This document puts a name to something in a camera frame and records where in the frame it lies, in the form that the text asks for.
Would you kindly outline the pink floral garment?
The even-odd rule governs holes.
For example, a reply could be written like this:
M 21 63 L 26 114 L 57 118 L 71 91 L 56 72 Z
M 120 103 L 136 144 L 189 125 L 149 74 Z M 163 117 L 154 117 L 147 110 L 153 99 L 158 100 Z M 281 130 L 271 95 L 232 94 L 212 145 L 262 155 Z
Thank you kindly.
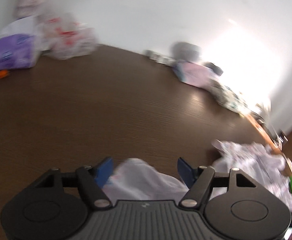
M 112 204 L 119 200 L 173 200 L 177 205 L 189 199 L 195 207 L 234 189 L 256 190 L 256 198 L 264 202 L 273 195 L 292 211 L 290 180 L 281 172 L 285 159 L 271 154 L 269 146 L 256 142 L 237 144 L 213 142 L 221 157 L 212 166 L 191 168 L 178 160 L 180 179 L 158 172 L 141 159 L 130 158 L 121 163 L 103 186 Z

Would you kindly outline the cream teal-flower storage pouch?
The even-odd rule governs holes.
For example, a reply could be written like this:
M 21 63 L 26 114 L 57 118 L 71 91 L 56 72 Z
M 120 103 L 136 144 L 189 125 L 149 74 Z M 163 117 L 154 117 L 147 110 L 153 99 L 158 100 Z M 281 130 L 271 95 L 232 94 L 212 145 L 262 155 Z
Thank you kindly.
M 243 96 L 240 93 L 235 93 L 219 81 L 213 81 L 209 91 L 220 106 L 239 115 L 248 113 L 249 107 Z

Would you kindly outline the pink cloth pouch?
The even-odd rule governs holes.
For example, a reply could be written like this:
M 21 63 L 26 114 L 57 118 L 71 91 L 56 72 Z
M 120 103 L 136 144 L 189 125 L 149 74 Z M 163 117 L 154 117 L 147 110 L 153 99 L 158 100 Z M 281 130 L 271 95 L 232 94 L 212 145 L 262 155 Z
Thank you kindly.
M 215 78 L 210 68 L 195 63 L 177 62 L 171 68 L 182 83 L 198 88 L 208 88 Z

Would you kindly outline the small dark box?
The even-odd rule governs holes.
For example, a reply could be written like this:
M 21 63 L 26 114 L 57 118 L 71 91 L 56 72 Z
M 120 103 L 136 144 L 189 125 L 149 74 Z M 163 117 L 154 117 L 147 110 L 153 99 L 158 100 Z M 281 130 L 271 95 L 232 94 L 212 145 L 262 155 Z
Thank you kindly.
M 221 76 L 223 74 L 223 70 L 211 62 L 208 62 L 206 64 L 206 67 L 210 68 L 218 76 Z

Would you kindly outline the white multi-plug strip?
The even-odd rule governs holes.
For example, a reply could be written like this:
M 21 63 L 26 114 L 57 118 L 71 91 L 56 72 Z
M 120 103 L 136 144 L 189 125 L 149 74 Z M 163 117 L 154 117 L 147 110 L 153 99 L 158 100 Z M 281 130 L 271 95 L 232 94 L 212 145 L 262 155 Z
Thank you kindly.
M 150 60 L 152 60 L 152 61 L 154 61 L 156 63 L 165 65 L 165 66 L 172 67 L 176 63 L 176 60 L 175 59 L 173 59 L 171 57 L 168 57 L 166 55 L 157 53 L 157 52 L 152 51 L 152 50 L 145 50 L 144 51 L 144 55 L 148 59 L 150 59 Z

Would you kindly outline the small orange object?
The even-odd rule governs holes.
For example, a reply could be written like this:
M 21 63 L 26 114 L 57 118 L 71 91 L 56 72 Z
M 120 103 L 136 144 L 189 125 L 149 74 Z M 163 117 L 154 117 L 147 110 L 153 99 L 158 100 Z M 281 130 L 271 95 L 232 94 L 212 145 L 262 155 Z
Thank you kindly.
M 0 79 L 6 78 L 10 75 L 10 71 L 9 70 L 0 70 Z

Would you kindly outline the clear plastic snack bag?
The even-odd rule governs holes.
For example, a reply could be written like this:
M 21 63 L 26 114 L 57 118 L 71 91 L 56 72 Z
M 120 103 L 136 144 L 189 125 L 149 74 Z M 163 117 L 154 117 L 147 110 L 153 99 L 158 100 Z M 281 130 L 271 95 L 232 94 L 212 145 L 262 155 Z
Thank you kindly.
M 94 29 L 78 22 L 70 13 L 47 15 L 42 33 L 45 54 L 56 60 L 89 55 L 97 48 Z

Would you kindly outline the purple tissue pack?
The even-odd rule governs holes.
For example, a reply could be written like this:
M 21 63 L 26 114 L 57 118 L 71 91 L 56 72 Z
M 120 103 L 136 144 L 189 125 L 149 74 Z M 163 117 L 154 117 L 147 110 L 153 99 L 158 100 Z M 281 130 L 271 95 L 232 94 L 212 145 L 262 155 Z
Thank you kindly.
M 0 38 L 0 70 L 31 68 L 38 55 L 34 35 L 14 34 Z

